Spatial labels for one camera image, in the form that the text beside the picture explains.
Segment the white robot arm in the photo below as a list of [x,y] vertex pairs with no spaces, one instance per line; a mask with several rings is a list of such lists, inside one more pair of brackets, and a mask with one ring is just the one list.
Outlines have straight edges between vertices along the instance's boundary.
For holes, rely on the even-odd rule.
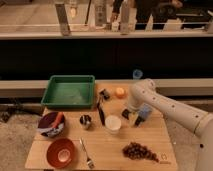
[[138,111],[146,103],[200,138],[195,171],[213,171],[213,114],[165,97],[156,92],[152,79],[144,79],[129,86],[126,106]]

